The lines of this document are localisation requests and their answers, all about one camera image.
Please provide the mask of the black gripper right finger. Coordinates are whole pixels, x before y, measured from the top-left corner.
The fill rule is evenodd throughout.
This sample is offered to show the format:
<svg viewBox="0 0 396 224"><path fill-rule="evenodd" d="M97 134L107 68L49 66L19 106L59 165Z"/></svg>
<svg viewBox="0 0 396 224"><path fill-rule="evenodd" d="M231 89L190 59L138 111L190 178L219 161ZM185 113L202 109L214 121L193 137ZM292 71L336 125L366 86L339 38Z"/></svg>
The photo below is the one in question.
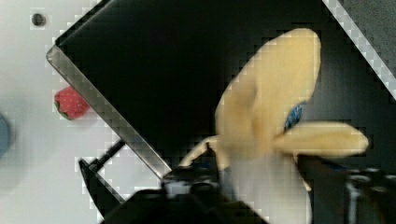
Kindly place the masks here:
<svg viewBox="0 0 396 224"><path fill-rule="evenodd" d="M394 174L315 156L298 156L297 166L311 188L311 224L396 224Z"/></svg>

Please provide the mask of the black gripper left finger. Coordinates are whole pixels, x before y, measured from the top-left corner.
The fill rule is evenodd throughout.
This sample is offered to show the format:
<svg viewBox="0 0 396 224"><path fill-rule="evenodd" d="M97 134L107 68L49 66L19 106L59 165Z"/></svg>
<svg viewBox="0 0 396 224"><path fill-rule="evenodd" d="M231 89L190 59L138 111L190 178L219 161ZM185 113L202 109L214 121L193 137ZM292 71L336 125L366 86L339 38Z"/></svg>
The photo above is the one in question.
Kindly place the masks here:
<svg viewBox="0 0 396 224"><path fill-rule="evenodd" d="M166 174L159 189L143 189L106 215L102 224L268 224L222 192L215 151Z"/></svg>

